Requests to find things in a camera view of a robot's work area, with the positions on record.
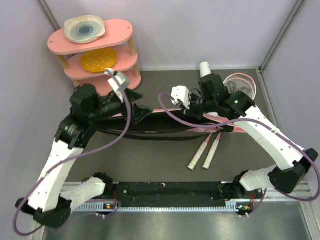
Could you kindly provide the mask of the pink racket bag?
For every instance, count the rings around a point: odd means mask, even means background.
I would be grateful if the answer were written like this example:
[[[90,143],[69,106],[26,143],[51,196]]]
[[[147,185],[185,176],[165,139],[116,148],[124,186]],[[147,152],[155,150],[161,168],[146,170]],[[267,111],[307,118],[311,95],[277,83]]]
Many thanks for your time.
[[[228,121],[220,117],[217,113],[204,114],[201,120],[183,115],[178,109],[169,109],[169,111],[183,121],[195,125],[215,125]],[[119,136],[125,129],[126,120],[121,114],[111,117],[103,122],[97,123],[95,129],[97,132]],[[145,117],[140,123],[134,124],[131,120],[130,126],[124,135],[124,138],[141,141],[188,141],[205,137],[210,134],[219,133],[246,133],[235,124],[228,124],[216,128],[192,128],[183,125],[169,117],[163,109],[155,109],[152,114]]]

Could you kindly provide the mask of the white shuttlecock tube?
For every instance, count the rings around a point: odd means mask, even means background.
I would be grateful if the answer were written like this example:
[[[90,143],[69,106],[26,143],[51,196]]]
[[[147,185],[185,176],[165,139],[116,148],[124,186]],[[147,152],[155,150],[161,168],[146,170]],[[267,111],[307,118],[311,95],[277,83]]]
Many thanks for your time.
[[[199,64],[199,73],[201,78],[210,75],[212,73],[210,64],[206,61],[201,62]]]

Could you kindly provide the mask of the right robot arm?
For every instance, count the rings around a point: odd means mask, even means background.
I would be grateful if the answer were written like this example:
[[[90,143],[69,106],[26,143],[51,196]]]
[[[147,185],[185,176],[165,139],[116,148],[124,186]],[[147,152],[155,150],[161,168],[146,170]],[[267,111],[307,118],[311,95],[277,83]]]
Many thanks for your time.
[[[273,159],[274,165],[260,170],[247,170],[239,175],[233,192],[245,198],[251,191],[274,188],[291,194],[312,163],[319,156],[313,149],[296,145],[276,128],[254,102],[256,83],[245,73],[233,73],[226,79],[207,74],[198,81],[200,90],[192,93],[185,86],[172,89],[172,102],[180,105],[183,114],[201,120],[215,113],[252,137]]]

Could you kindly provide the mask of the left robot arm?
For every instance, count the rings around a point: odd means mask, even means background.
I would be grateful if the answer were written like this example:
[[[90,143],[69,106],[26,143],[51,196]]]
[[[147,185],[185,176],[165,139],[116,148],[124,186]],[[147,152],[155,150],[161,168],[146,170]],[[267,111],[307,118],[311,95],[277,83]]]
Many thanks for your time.
[[[85,156],[83,151],[96,133],[97,124],[118,114],[126,119],[123,132],[104,146],[107,149],[126,134],[131,123],[152,113],[152,109],[136,104],[142,97],[128,88],[100,96],[94,85],[76,87],[70,97],[70,114],[59,124],[39,180],[30,195],[17,200],[17,210],[31,215],[42,226],[58,229],[82,204],[98,196],[109,198],[114,187],[111,178],[101,172],[72,190],[62,192],[62,188],[75,161]]]

